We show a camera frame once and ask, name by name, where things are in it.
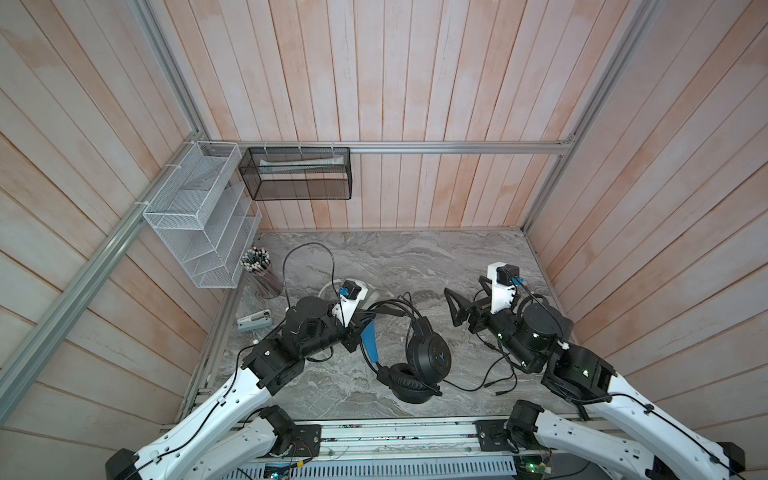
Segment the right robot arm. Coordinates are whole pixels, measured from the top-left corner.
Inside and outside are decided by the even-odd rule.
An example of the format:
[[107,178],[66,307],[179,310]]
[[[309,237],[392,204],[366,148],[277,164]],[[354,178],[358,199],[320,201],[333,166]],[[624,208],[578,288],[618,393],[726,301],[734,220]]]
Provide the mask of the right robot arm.
[[541,294],[500,266],[480,277],[483,297],[472,301],[446,289],[454,326],[490,331],[521,371],[538,373],[555,396],[581,417],[599,415],[625,433],[616,438],[519,400],[504,430],[509,449],[558,449],[637,479],[741,478],[746,454],[733,442],[695,433],[643,396],[607,361],[569,340],[573,323]]

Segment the white headphones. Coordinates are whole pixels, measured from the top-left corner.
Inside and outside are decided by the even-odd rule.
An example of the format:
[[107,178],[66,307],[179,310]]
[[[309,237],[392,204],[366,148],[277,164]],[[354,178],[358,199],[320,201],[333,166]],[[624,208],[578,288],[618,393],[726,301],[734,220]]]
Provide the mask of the white headphones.
[[[368,308],[371,304],[383,297],[382,291],[369,282],[356,278],[352,278],[351,282],[354,282],[358,286],[365,287],[367,289],[365,298],[360,300],[358,303],[358,307],[361,309]],[[341,287],[342,284],[343,280],[334,280],[333,283],[326,283],[318,292],[318,296],[322,299],[332,300],[336,297],[335,291]]]

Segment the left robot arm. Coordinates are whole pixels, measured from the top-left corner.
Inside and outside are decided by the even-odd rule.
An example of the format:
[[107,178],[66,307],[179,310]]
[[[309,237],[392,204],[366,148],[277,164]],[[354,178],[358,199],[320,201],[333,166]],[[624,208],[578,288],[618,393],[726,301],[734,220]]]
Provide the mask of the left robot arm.
[[371,314],[368,288],[345,280],[335,300],[307,296],[258,343],[242,349],[224,385],[175,427],[137,452],[121,449],[109,479],[219,479],[255,456],[295,455],[293,422],[270,401],[299,376],[309,357],[338,343],[356,348]]

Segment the black blue headphones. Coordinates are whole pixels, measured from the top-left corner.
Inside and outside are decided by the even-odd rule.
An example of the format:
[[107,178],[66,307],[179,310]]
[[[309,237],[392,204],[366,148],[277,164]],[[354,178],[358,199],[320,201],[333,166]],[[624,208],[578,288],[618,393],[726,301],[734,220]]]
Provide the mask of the black blue headphones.
[[[441,396],[439,384],[450,373],[452,356],[448,344],[434,331],[428,318],[409,300],[384,299],[365,308],[361,352],[376,379],[401,402],[423,404]],[[405,317],[412,335],[406,340],[406,361],[382,366],[378,362],[374,320],[377,315]]]

